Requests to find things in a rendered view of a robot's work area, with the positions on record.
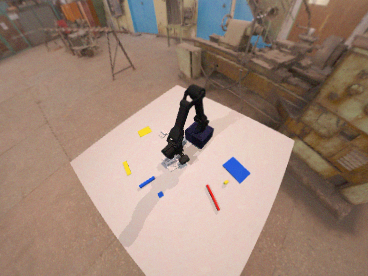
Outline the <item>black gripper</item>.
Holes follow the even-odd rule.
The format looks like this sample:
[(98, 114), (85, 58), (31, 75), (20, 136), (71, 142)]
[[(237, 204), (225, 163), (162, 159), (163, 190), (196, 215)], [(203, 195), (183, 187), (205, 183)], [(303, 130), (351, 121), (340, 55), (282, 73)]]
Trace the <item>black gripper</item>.
[[(183, 154), (183, 145), (180, 149), (176, 149), (175, 152), (177, 152), (177, 154), (179, 154), (181, 157), (178, 159), (178, 161), (180, 162), (181, 165), (184, 165), (185, 163), (190, 161), (190, 158), (187, 155)], [(182, 154), (181, 154), (182, 153)]]

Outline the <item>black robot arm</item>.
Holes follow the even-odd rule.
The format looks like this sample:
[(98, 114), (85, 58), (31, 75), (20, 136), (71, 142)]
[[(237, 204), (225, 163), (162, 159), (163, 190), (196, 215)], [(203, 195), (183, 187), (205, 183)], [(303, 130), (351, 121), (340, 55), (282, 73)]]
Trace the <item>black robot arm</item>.
[[(193, 101), (186, 100), (188, 95)], [(177, 152), (175, 151), (176, 149), (180, 149), (182, 147), (182, 141), (184, 138), (184, 125), (189, 110), (191, 109), (192, 106), (195, 106), (196, 111), (194, 121), (198, 123), (195, 129), (197, 129), (200, 132), (204, 132), (204, 130), (207, 128), (209, 120), (207, 116), (204, 114), (203, 99), (205, 97), (206, 97), (205, 89), (199, 85), (192, 84), (186, 89), (186, 91), (184, 92), (184, 97), (182, 100), (180, 100), (179, 103), (180, 107), (177, 114), (175, 125), (170, 130), (166, 140), (168, 142), (168, 145), (161, 150), (162, 154), (165, 157), (173, 159), (175, 155), (178, 155)]]

